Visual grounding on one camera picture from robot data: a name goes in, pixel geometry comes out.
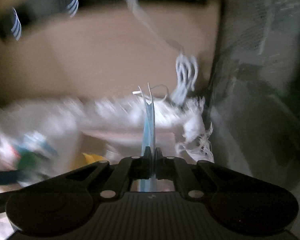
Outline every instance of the white string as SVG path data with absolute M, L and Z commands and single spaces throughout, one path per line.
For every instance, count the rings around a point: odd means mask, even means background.
M 177 87 L 172 92 L 170 99 L 178 106 L 183 105 L 186 100 L 188 91 L 194 91 L 194 84 L 198 77 L 198 63 L 196 58 L 194 56 L 191 56 L 189 59 L 184 55 L 184 49 L 178 42 L 169 40 L 160 34 L 149 15 L 138 4 L 138 0 L 126 0 L 126 2 L 128 8 L 132 11 L 133 15 L 139 20 L 139 22 L 142 23 L 142 25 L 144 25 L 151 33 L 163 39 L 170 47 L 180 52 L 179 56 L 176 59 L 176 72 L 178 78 Z M 168 96 L 169 90 L 167 88 L 167 93 L 163 100 L 165 100 Z
M 209 162 L 214 163 L 212 145 L 209 141 L 209 137 L 212 134 L 212 131 L 213 131 L 213 126 L 212 123 L 210 123 L 210 128 L 198 137 L 199 145 L 197 147 L 194 148 L 188 147 L 188 144 L 191 143 L 191 141 L 187 142 L 187 140 L 186 142 L 176 143 L 175 145 L 176 153 L 180 154 L 182 151 L 186 151 L 187 154 L 196 162 L 199 160 L 207 160 Z
M 195 57 L 191 56 L 189 59 L 183 54 L 177 57 L 176 72 L 178 83 L 175 90 L 171 93 L 171 101 L 176 105 L 183 105 L 188 91 L 194 91 L 194 84 L 198 77 L 198 69 L 198 63 Z
M 163 85 L 163 84 L 159 84 L 159 85 L 156 85 L 154 87 L 149 87 L 149 83 L 148 83 L 148 88 L 149 88 L 149 92 L 150 93 L 151 93 L 152 89 L 154 89 L 156 87 L 160 87 L 160 86 L 163 86 L 163 87 L 166 88 L 166 94 L 164 95 L 164 98 L 160 100 L 160 101 L 165 101 L 169 97 L 169 89 L 168 89 L 168 87 L 166 85 Z M 132 94 L 133 95 L 142 94 L 142 91 L 141 91 L 141 89 L 139 91 L 133 91 Z M 143 95 L 143 97 L 146 98 L 147 100 L 151 100 L 151 98 L 153 98 L 152 96 L 149 97 L 147 95 Z

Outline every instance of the screw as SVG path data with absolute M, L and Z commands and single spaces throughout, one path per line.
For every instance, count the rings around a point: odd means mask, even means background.
M 201 190 L 191 190 L 188 192 L 189 197 L 191 198 L 201 198 L 204 193 Z
M 104 190 L 101 191 L 100 196 L 103 198 L 113 198 L 116 193 L 113 190 Z

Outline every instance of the green object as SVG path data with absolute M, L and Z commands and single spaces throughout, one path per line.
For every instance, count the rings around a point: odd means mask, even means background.
M 20 160 L 17 164 L 18 170 L 32 170 L 37 166 L 37 158 L 34 152 L 22 150 L 19 154 Z

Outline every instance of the black surface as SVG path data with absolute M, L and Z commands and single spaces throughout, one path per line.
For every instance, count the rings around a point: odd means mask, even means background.
M 90 233 L 81 239 L 172 239 L 175 230 L 182 239 L 219 239 L 202 238 L 207 230 L 203 216 L 220 224 L 216 230 L 237 232 L 225 239 L 244 239 L 240 234 L 283 231 L 298 213 L 296 199 L 283 188 L 207 161 L 190 165 L 182 158 L 167 159 L 160 149 L 155 152 L 156 177 L 173 180 L 177 192 L 129 193 L 132 181 L 151 176 L 150 158 L 147 147 L 138 159 L 127 157 L 118 165 L 94 163 L 26 187 L 8 200 L 7 216 L 14 228 L 34 239 L 76 239 L 74 230 L 83 234 L 82 227 L 89 227 Z M 115 197 L 101 198 L 103 190 L 113 190 Z M 192 190 L 204 196 L 190 198 Z
M 0 171 L 0 185 L 17 183 L 20 171 Z
M 208 193 L 213 215 L 228 228 L 252 235 L 284 230 L 298 214 L 298 202 L 284 188 L 221 166 L 199 161 L 199 170 L 217 186 Z

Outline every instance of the plastic bag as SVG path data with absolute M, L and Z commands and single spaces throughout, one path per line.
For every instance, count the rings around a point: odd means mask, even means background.
M 189 98 L 183 108 L 154 99 L 156 131 L 175 133 L 175 156 L 186 153 L 190 157 L 187 161 L 213 162 L 208 141 L 212 130 L 205 130 L 203 106 L 204 98 Z M 49 174 L 55 176 L 69 171 L 82 130 L 140 131 L 145 114 L 144 101 L 138 96 L 85 103 L 77 99 L 23 100 L 0 110 L 0 133 L 9 145 L 20 145 L 25 136 L 34 134 L 45 138 L 58 153 Z

